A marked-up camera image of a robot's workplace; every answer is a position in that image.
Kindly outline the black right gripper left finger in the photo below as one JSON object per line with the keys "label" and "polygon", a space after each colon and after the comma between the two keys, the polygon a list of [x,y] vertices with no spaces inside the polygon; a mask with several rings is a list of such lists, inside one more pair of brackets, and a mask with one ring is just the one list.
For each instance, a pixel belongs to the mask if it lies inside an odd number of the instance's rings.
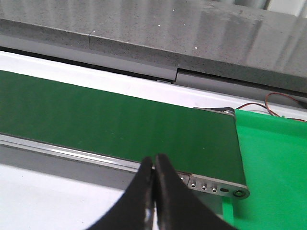
{"label": "black right gripper left finger", "polygon": [[145,157],[120,199],[88,229],[151,230],[154,218],[152,159]]}

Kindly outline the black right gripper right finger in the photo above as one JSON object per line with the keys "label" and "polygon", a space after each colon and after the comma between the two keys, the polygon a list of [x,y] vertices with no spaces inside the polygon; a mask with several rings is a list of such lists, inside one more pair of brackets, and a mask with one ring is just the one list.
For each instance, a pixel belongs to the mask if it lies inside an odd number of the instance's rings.
{"label": "black right gripper right finger", "polygon": [[155,200],[161,230],[234,230],[181,181],[165,154],[155,157]]}

